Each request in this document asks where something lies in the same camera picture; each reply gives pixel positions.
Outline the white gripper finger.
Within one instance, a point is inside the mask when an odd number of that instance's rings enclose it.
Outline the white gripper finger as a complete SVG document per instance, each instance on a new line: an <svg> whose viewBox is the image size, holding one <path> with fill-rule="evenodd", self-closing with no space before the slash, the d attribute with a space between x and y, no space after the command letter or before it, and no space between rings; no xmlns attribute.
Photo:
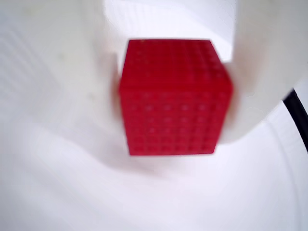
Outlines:
<svg viewBox="0 0 308 231"><path fill-rule="evenodd" d="M226 68L233 97L219 138L223 144L246 135L307 74L307 1L238 1Z"/></svg>
<svg viewBox="0 0 308 231"><path fill-rule="evenodd" d="M119 166L125 160L118 93L118 36L103 0L3 0L0 12L16 28L11 45L29 71L40 104L59 122L69 103L98 127L97 156Z"/></svg>

